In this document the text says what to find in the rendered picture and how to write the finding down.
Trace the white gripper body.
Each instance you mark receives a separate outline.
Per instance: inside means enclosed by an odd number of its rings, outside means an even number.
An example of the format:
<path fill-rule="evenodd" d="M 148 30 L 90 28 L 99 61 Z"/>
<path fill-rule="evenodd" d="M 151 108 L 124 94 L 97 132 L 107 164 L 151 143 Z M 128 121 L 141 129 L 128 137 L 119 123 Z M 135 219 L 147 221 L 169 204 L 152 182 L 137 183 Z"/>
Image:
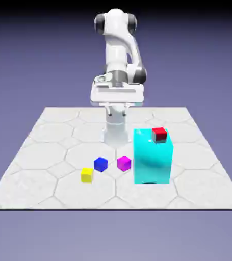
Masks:
<path fill-rule="evenodd" d="M 134 103 L 144 102 L 144 86 L 128 84 L 113 87 L 111 82 L 93 82 L 90 99 L 93 103 Z"/>

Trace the small red cube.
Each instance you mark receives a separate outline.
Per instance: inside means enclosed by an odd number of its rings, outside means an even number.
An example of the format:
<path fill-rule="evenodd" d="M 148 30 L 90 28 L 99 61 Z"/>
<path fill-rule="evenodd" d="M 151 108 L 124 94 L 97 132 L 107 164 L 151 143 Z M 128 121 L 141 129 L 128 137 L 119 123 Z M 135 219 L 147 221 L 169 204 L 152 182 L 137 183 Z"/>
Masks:
<path fill-rule="evenodd" d="M 165 143 L 167 131 L 163 127 L 152 128 L 152 139 L 155 143 Z"/>

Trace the small magenta cube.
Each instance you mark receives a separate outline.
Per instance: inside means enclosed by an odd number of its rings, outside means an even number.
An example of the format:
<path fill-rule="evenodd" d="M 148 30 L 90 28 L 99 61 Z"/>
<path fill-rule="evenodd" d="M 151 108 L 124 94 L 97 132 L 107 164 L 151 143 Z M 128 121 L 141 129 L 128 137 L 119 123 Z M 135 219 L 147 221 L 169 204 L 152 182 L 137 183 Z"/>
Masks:
<path fill-rule="evenodd" d="M 126 172 L 131 169 L 132 160 L 126 156 L 122 156 L 117 159 L 117 168 L 122 172 Z"/>

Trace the small blue cube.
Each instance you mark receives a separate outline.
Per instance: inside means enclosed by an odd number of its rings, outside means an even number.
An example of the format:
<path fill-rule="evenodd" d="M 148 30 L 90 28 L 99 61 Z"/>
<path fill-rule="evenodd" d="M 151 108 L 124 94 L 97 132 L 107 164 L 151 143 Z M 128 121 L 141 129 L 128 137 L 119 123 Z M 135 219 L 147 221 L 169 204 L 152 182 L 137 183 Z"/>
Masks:
<path fill-rule="evenodd" d="M 99 172 L 104 172 L 108 167 L 108 160 L 102 157 L 99 157 L 94 160 L 94 170 Z"/>

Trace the small yellow cube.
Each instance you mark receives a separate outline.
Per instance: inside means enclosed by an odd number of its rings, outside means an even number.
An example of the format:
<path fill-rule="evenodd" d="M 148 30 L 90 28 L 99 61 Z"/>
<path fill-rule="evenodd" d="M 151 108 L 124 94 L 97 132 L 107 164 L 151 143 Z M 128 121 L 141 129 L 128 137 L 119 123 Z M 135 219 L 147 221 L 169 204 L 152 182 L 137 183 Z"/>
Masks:
<path fill-rule="evenodd" d="M 83 168 L 81 171 L 81 182 L 92 183 L 93 182 L 93 168 Z"/>

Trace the large cyan box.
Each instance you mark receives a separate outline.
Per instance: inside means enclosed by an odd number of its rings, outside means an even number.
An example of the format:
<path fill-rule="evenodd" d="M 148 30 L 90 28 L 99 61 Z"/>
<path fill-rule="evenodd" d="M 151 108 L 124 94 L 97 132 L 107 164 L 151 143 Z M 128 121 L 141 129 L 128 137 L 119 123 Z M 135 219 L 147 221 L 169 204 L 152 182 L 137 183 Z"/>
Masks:
<path fill-rule="evenodd" d="M 152 128 L 135 129 L 133 153 L 133 173 L 136 184 L 169 183 L 173 143 L 168 131 L 165 143 L 155 143 L 152 139 Z"/>

